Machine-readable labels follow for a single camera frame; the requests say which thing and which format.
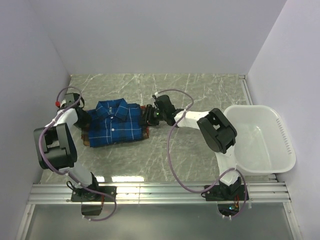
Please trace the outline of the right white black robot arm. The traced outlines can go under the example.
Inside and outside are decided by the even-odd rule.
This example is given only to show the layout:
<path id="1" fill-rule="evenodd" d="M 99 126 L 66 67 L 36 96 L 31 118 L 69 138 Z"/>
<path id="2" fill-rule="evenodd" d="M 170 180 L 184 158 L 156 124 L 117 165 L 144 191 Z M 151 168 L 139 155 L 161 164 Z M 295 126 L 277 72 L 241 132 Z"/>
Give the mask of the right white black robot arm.
<path id="1" fill-rule="evenodd" d="M 223 112 L 218 108 L 210 111 L 196 112 L 189 109 L 194 104 L 192 101 L 186 108 L 175 108 L 168 95 L 153 96 L 154 104 L 142 107 L 140 124 L 144 127 L 155 127 L 160 121 L 165 121 L 171 129 L 167 136 L 166 150 L 168 165 L 175 180 L 185 190 L 196 193 L 178 178 L 171 161 L 170 140 L 173 130 L 176 128 L 192 128 L 199 130 L 207 146 L 215 154 L 226 154 L 236 143 L 238 135 L 235 127 L 230 123 Z"/>

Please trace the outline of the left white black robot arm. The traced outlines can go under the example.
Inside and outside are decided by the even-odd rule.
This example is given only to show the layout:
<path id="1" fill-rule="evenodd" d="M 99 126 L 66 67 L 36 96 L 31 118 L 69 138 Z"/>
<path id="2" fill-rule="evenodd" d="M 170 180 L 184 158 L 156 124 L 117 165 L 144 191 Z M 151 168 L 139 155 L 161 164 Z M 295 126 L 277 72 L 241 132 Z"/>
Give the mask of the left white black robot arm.
<path id="1" fill-rule="evenodd" d="M 50 167 L 47 161 L 59 173 L 74 176 L 77 180 L 71 179 L 67 186 L 73 193 L 89 201 L 96 201 L 101 195 L 101 189 L 94 174 L 77 163 L 78 154 L 73 141 L 70 127 L 75 126 L 80 130 L 87 130 L 92 121 L 91 116 L 83 110 L 85 101 L 78 93 L 67 93 L 62 102 L 56 102 L 58 107 L 57 117 L 53 119 L 52 127 L 43 131 L 45 127 L 33 131 L 33 137 L 39 165 L 46 170 Z"/>

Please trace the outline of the orange plaid shirt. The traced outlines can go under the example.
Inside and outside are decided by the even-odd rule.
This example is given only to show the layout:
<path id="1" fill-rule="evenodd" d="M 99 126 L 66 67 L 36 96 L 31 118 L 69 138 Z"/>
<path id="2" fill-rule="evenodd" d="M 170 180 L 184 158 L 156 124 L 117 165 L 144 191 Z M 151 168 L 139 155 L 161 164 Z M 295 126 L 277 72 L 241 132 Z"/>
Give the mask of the orange plaid shirt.
<path id="1" fill-rule="evenodd" d="M 140 106 L 141 109 L 141 115 L 143 115 L 146 111 L 146 106 L 145 105 L 141 105 Z M 81 130 L 81 139 L 83 141 L 83 145 L 90 147 L 90 141 L 89 141 L 89 126 L 86 126 L 84 129 Z M 142 140 L 148 139 L 150 136 L 149 134 L 149 128 L 147 126 L 143 126 L 142 127 Z"/>

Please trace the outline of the blue plaid long sleeve shirt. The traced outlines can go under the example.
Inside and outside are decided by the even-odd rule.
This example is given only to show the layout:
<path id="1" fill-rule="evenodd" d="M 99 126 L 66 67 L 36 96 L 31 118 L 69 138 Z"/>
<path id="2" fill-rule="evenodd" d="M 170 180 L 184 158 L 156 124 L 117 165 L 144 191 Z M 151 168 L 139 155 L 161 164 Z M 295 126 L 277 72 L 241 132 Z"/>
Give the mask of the blue plaid long sleeve shirt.
<path id="1" fill-rule="evenodd" d="M 87 113 L 91 117 L 87 132 L 90 147 L 143 139 L 141 106 L 137 103 L 127 103 L 123 98 L 99 101 Z"/>

